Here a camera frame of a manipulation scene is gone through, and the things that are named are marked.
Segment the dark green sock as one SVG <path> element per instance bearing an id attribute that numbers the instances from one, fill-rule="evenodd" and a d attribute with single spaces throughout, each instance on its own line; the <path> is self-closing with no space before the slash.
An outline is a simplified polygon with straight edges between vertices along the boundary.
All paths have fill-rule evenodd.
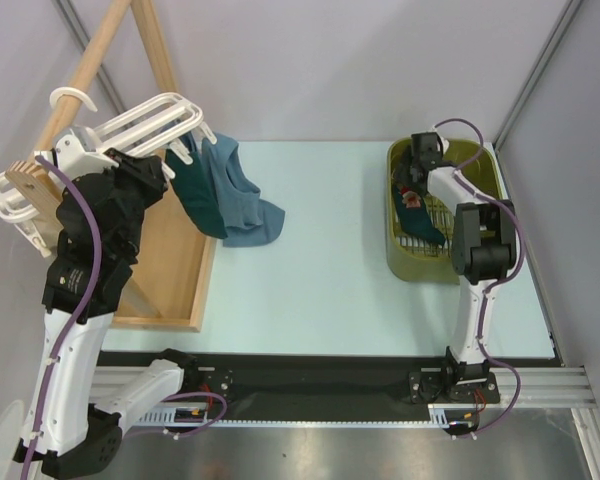
<path id="1" fill-rule="evenodd" d="M 171 180 L 172 188 L 185 213 L 201 233 L 216 239 L 225 239 L 227 231 L 224 220 L 195 140 L 187 133 L 180 138 L 180 142 L 187 149 L 191 163 L 185 164 L 173 149 L 166 150 L 165 163 L 175 173 Z"/>

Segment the green sock with reindeer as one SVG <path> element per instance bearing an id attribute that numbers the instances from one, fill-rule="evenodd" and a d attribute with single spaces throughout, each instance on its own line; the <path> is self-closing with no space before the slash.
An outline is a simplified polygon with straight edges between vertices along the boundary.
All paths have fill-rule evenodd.
<path id="1" fill-rule="evenodd" d="M 426 204 L 406 187 L 391 187 L 394 209 L 402 231 L 416 239 L 442 247 L 446 238 L 430 218 Z"/>

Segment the blue sock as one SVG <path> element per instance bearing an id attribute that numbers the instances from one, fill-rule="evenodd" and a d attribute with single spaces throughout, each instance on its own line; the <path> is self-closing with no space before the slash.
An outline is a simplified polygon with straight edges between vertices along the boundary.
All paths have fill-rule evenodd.
<path id="1" fill-rule="evenodd" d="M 224 222 L 225 248 L 262 247 L 276 241 L 283 230 L 285 211 L 262 198 L 261 189 L 244 173 L 239 143 L 216 133 L 204 138 L 200 160 Z"/>

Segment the white plastic clip hanger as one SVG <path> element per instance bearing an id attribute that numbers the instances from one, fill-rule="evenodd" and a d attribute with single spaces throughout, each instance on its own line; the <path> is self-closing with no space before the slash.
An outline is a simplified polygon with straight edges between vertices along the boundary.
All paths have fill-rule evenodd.
<path id="1" fill-rule="evenodd" d="M 94 127 L 103 153 L 114 148 L 134 157 L 146 157 L 159 149 L 173 149 L 190 164 L 180 138 L 192 133 L 196 138 L 216 142 L 215 133 L 204 121 L 203 110 L 175 92 L 158 94 L 122 114 Z M 26 200 L 3 172 L 0 173 L 0 218 L 14 227 L 47 258 L 52 249 L 38 230 L 39 211 Z"/>

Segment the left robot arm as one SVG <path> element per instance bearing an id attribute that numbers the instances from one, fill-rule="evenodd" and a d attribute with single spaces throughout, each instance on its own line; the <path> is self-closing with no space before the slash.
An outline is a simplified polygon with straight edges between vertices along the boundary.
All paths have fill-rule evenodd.
<path id="1" fill-rule="evenodd" d="M 64 185 L 57 256 L 46 274 L 45 342 L 36 392 L 14 459 L 53 479 L 103 471 L 124 435 L 169 397 L 200 388 L 194 356 L 160 352 L 133 381 L 97 402 L 90 392 L 104 338 L 137 262 L 145 212 L 168 187 L 162 160 L 110 149 L 111 165 L 70 179 L 44 154 L 38 163 Z"/>

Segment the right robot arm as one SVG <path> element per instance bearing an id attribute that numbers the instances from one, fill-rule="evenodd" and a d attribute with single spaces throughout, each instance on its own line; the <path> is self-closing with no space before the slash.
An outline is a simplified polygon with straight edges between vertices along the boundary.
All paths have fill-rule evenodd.
<path id="1" fill-rule="evenodd" d="M 485 394 L 487 336 L 501 285 L 524 259 L 514 207 L 501 196 L 495 162 L 484 149 L 462 159 L 467 141 L 437 132 L 394 142 L 387 153 L 387 263 L 399 279 L 460 288 L 457 321 L 441 370 L 417 373 L 416 394 L 465 401 Z"/>

